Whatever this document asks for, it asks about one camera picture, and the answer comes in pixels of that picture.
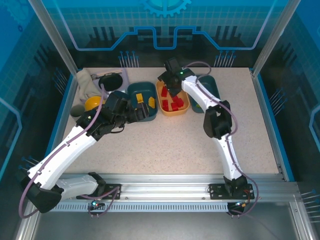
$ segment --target teal tray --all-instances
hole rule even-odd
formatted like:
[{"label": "teal tray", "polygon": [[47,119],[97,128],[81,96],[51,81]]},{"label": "teal tray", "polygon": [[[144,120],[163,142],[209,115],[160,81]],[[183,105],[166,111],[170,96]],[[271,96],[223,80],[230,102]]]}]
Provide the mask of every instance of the teal tray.
[{"label": "teal tray", "polygon": [[[200,78],[199,81],[211,94],[213,94],[216,98],[220,99],[220,94],[218,91],[216,80],[214,79],[213,76],[210,76],[210,75],[204,76]],[[202,111],[201,107],[197,104],[197,102],[190,95],[189,95],[189,98],[190,98],[192,110],[197,114],[203,114],[204,111]]]},{"label": "teal tray", "polygon": [[[131,99],[132,106],[134,108],[136,108],[137,104],[138,104],[136,94],[142,94],[143,101],[148,106],[149,117],[147,117],[144,120],[141,120],[139,122],[148,122],[148,121],[152,121],[156,118],[156,115],[158,112],[157,92],[156,92],[156,86],[152,82],[142,81],[142,82],[132,83],[128,86],[126,92],[129,95],[129,97]],[[149,106],[149,98],[150,97],[154,98],[155,108],[152,108]]]}]

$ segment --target red block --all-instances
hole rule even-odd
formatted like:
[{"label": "red block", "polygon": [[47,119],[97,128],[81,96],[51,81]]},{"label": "red block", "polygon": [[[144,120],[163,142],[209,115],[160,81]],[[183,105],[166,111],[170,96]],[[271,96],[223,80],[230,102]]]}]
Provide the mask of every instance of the red block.
[{"label": "red block", "polygon": [[178,96],[174,96],[174,97],[171,97],[172,98],[172,100],[175,102],[175,103],[177,103],[178,102],[178,99],[179,99],[179,97]]},{"label": "red block", "polygon": [[184,106],[184,101],[181,98],[178,98],[178,100],[176,101],[176,104],[178,105],[179,108]]},{"label": "red block", "polygon": [[179,110],[179,107],[178,107],[176,102],[172,102],[171,103],[171,108],[172,108],[172,111],[178,111]]},{"label": "red block", "polygon": [[168,100],[162,100],[162,108],[163,108],[163,110],[169,112]]},{"label": "red block", "polygon": [[165,86],[163,86],[161,91],[161,97],[165,98],[167,94],[168,94],[168,89]]}]

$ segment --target enclosure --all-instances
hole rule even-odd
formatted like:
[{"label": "enclosure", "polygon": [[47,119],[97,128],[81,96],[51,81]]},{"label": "enclosure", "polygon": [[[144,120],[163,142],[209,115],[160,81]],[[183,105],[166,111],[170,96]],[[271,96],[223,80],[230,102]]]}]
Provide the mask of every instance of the enclosure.
[{"label": "enclosure", "polygon": [[[1,239],[318,239],[319,9],[316,0],[0,0]],[[231,219],[234,201],[211,199],[224,159],[197,103],[186,95],[184,114],[162,109],[155,92],[172,57],[208,63],[230,103],[234,150],[259,190],[250,217]],[[61,176],[97,172],[121,184],[107,215],[91,219],[91,201],[71,198],[21,220],[15,174],[75,126],[83,69],[154,86],[157,111],[101,138]],[[35,207],[25,200],[24,209]]]}]

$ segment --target speckled tabletop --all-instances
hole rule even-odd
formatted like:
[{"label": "speckled tabletop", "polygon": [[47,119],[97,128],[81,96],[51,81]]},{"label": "speckled tabletop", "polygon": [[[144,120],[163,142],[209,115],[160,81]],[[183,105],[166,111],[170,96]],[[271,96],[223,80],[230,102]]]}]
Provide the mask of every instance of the speckled tabletop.
[{"label": "speckled tabletop", "polygon": [[[91,73],[103,68],[88,68]],[[203,74],[207,68],[192,68]],[[155,83],[164,68],[128,68],[129,81]],[[245,173],[278,173],[266,126],[248,68],[214,68],[220,97],[228,100],[239,129],[233,146]],[[73,104],[79,102],[75,95]],[[65,171],[101,174],[222,174],[221,156],[203,130],[204,114],[188,109],[167,117],[158,110],[155,120],[128,124],[119,134],[104,136]],[[69,117],[65,136],[75,125]]]}]

